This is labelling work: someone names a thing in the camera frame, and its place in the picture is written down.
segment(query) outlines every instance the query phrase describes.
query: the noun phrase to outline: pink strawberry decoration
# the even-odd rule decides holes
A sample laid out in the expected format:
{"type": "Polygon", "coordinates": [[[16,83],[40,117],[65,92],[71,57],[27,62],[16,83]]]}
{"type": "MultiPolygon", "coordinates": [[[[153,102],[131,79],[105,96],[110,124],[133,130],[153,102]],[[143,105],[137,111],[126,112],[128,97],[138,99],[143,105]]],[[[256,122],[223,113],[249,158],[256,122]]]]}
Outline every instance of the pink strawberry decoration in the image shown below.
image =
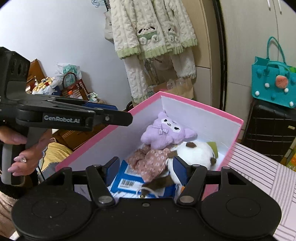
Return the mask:
{"type": "Polygon", "coordinates": [[[289,83],[289,80],[287,79],[287,77],[283,75],[278,75],[276,77],[276,87],[280,89],[285,89],[288,86],[288,83],[289,83]]]}

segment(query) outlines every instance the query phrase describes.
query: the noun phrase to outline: teal handbag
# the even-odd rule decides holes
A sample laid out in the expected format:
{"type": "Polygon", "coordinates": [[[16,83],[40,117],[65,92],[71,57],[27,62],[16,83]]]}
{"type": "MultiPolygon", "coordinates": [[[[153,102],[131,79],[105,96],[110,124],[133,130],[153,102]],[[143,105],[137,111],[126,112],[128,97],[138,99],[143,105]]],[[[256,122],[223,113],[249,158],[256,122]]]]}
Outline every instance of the teal handbag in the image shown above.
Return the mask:
{"type": "Polygon", "coordinates": [[[289,108],[296,107],[296,73],[286,64],[283,50],[275,37],[267,42],[267,57],[255,57],[252,65],[252,96],[257,99],[279,104],[289,108]],[[269,44],[271,40],[277,47],[284,62],[270,61],[269,44]]]}

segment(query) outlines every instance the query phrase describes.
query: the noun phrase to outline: pink box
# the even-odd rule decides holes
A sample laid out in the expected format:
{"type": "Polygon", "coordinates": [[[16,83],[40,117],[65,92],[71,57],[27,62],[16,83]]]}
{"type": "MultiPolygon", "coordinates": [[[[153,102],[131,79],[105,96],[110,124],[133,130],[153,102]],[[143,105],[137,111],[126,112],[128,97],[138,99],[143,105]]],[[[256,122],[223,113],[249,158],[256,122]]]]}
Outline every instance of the pink box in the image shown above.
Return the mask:
{"type": "Polygon", "coordinates": [[[63,167],[85,170],[93,164],[104,165],[114,156],[125,160],[141,146],[142,134],[162,110],[182,126],[195,130],[197,140],[217,143],[219,158],[214,170],[228,164],[243,120],[193,100],[158,92],[130,111],[133,115],[130,126],[109,125],[58,164],[56,171],[63,167]]]}

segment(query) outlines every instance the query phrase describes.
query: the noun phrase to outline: human hand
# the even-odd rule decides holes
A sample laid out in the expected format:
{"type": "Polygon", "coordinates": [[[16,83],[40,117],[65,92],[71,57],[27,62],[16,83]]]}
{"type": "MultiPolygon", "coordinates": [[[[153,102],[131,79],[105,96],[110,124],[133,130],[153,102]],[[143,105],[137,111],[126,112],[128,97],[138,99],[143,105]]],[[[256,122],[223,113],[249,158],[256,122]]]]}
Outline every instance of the human hand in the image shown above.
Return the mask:
{"type": "MultiPolygon", "coordinates": [[[[11,165],[8,172],[14,176],[30,175],[37,167],[39,160],[42,158],[42,151],[49,144],[52,137],[52,130],[48,129],[39,139],[38,143],[31,148],[22,151],[14,158],[15,163],[11,165]]],[[[13,131],[7,126],[0,126],[0,140],[10,145],[26,144],[27,138],[13,131]]]]}

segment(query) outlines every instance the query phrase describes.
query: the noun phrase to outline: black suitcase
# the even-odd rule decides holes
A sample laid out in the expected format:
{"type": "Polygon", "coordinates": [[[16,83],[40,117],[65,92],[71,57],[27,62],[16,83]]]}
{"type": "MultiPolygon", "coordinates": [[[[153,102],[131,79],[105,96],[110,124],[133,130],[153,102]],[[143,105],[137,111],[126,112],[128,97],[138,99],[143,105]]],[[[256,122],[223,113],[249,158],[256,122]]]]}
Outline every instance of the black suitcase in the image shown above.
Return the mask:
{"type": "Polygon", "coordinates": [[[296,109],[254,99],[242,144],[280,162],[296,137],[296,109]]]}

